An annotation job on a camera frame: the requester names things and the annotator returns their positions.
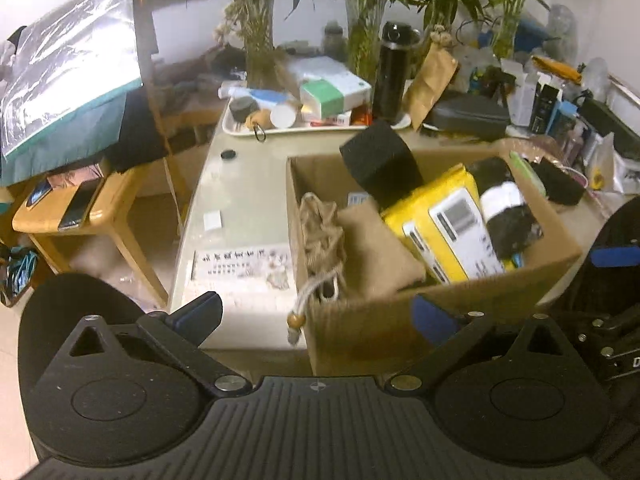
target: cardboard box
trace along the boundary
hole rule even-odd
[[[451,166],[488,156],[508,156],[489,147],[450,147],[414,151],[420,172],[430,182]],[[387,374],[415,362],[430,350],[411,322],[410,304],[423,294],[453,313],[481,310],[504,322],[529,316],[536,303],[567,272],[582,251],[535,186],[511,168],[544,236],[524,252],[525,267],[480,280],[433,285],[399,292],[385,300],[347,300],[320,304],[306,311],[305,338],[313,372],[319,376]],[[314,192],[323,201],[347,205],[350,192],[362,191],[339,153],[297,156],[287,161],[286,193],[289,243],[298,288],[308,279],[304,264],[300,199]]]

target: wooden bead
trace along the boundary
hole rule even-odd
[[[304,314],[300,314],[298,316],[297,314],[294,314],[293,312],[291,312],[287,316],[287,324],[293,330],[300,330],[304,326],[305,322],[306,322],[306,316]]]

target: blue strap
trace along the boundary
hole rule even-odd
[[[640,247],[604,247],[593,249],[591,263],[595,267],[635,267],[640,265]]]
[[[460,324],[447,312],[421,296],[411,303],[414,328],[434,346],[443,344],[460,330]]]

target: yellow package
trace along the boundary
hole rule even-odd
[[[482,219],[473,176],[462,164],[382,213],[386,225],[439,283],[504,273]]]

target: black bottle cap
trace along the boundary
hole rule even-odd
[[[229,103],[229,111],[236,123],[244,123],[252,112],[259,109],[258,103],[249,96],[237,97]]]
[[[382,42],[390,48],[410,48],[417,41],[411,25],[402,22],[386,22],[382,27]]]
[[[220,153],[220,158],[222,160],[233,160],[236,158],[236,152],[235,150],[225,150],[224,152]]]

